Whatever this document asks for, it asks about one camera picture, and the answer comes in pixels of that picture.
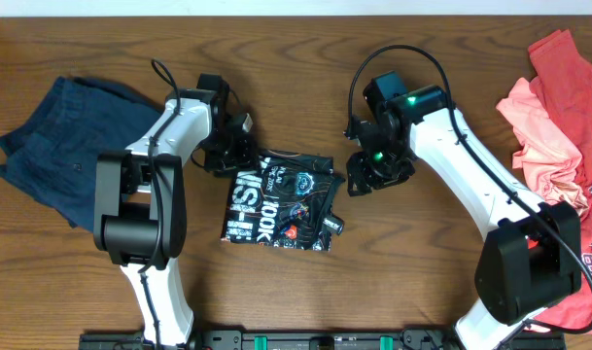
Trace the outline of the black orange-patterned cycling jersey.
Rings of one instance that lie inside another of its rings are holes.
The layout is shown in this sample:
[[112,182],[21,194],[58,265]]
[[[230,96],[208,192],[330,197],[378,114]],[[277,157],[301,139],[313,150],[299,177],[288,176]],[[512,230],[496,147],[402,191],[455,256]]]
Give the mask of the black orange-patterned cycling jersey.
[[231,182],[221,239],[327,251],[344,228],[332,212],[344,182],[331,157],[263,150],[259,167],[236,173]]

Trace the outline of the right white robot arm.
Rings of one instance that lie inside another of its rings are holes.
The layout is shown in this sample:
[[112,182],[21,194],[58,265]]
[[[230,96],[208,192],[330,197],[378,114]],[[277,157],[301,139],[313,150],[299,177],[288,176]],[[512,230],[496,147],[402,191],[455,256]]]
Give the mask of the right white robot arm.
[[438,86],[408,90],[399,80],[364,89],[373,122],[351,117],[361,145],[347,163],[348,193],[407,181],[424,161],[457,196],[484,246],[474,274],[477,302],[449,331],[406,330],[405,349],[501,349],[547,308],[579,291],[580,221],[565,202],[548,204],[481,144]]

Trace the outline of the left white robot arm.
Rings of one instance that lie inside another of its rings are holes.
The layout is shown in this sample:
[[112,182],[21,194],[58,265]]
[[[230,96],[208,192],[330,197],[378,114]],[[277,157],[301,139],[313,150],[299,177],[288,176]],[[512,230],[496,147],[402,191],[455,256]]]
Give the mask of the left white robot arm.
[[145,323],[133,343],[140,349],[192,344],[178,261],[188,229],[183,170],[197,151],[216,177],[253,168],[252,122],[228,111],[232,95],[227,87],[175,89],[142,137],[98,158],[94,242],[134,290]]

